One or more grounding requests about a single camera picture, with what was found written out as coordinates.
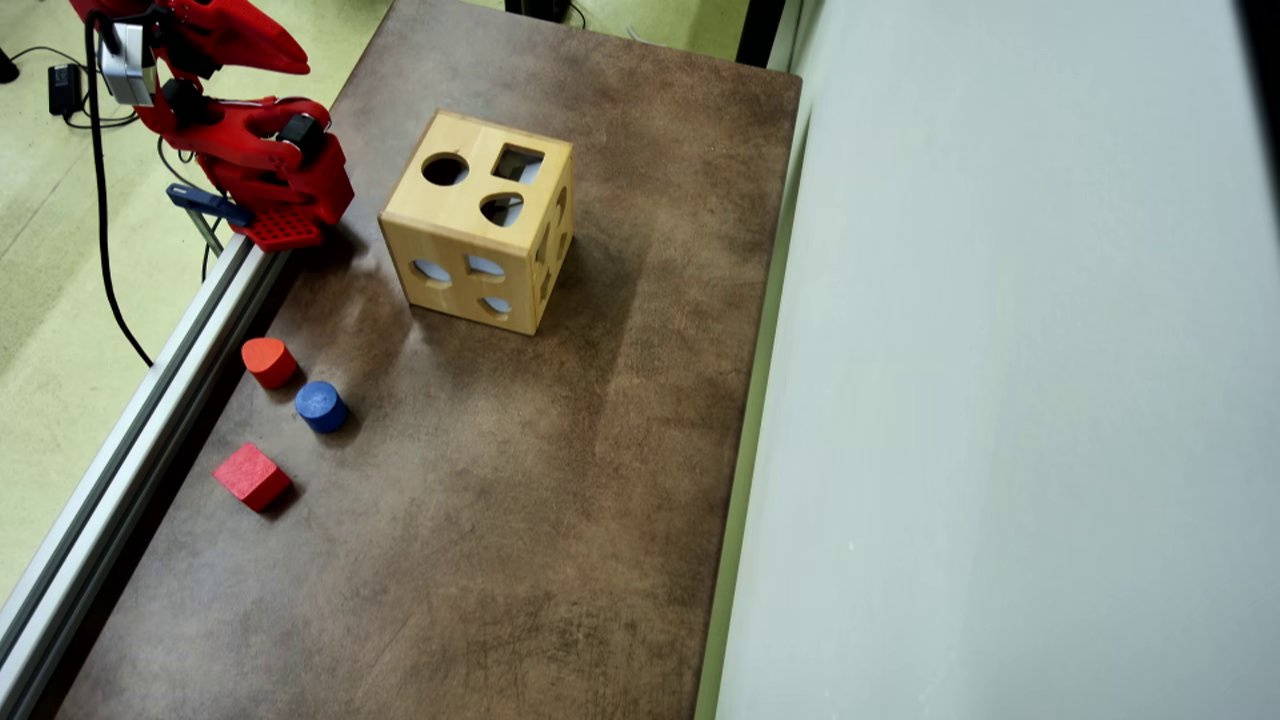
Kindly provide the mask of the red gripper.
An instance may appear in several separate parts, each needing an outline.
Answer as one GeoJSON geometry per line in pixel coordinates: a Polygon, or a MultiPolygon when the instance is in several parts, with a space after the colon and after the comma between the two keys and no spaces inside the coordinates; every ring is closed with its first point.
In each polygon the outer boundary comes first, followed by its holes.
{"type": "Polygon", "coordinates": [[[251,1],[207,1],[200,26],[186,8],[155,1],[150,44],[172,70],[212,77],[219,65],[291,76],[310,73],[308,55],[294,37],[251,1]]]}

